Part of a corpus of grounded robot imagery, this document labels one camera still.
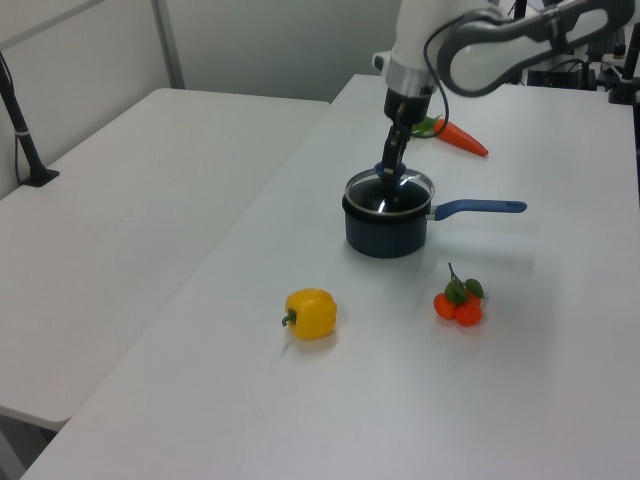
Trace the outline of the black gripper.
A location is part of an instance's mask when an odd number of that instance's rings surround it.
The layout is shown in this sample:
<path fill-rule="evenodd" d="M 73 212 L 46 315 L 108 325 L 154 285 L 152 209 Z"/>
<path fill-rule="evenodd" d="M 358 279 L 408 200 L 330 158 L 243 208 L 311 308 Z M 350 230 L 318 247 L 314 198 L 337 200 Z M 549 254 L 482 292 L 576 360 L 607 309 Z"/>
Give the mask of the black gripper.
<path fill-rule="evenodd" d="M 427 116 L 431 96 L 410 97 L 387 90 L 384 114 L 395 123 L 389 130 L 382 155 L 382 192 L 389 198 L 395 190 L 397 178 L 406 170 L 403 156 L 411 138 L 411 126 Z"/>

